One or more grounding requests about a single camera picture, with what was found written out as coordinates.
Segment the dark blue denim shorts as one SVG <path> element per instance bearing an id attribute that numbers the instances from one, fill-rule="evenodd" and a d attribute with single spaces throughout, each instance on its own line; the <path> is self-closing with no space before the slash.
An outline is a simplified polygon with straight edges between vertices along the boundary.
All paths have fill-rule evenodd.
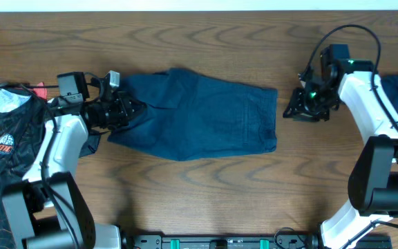
<path id="1" fill-rule="evenodd" d="M 171 68 L 123 78 L 120 88 L 146 105 L 108 141 L 153 156 L 186 161 L 273 152 L 276 89 Z"/>

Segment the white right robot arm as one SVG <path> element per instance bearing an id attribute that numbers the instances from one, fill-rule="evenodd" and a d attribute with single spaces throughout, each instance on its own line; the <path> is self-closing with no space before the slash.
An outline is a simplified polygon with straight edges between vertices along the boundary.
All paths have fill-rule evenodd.
<path id="1" fill-rule="evenodd" d="M 321 51 L 321 75 L 300 74 L 284 118 L 327 121 L 341 103 L 349 108 L 364 147 L 348 179 L 348 199 L 305 248 L 390 248 L 387 237 L 369 239 L 377 226 L 398 228 L 398 113 L 381 87 L 375 65 L 352 59 L 345 44 Z"/>

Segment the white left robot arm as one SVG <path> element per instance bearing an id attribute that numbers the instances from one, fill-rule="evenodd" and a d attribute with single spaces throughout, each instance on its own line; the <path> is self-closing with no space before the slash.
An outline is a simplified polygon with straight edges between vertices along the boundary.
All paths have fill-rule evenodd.
<path id="1" fill-rule="evenodd" d="M 36 159 L 20 183 L 3 191 L 3 206 L 16 248 L 121 248 L 116 225 L 94 222 L 75 182 L 80 151 L 93 127 L 129 125 L 145 103 L 119 91 L 120 75 L 58 75 L 59 96 L 42 102 L 49 115 Z"/>

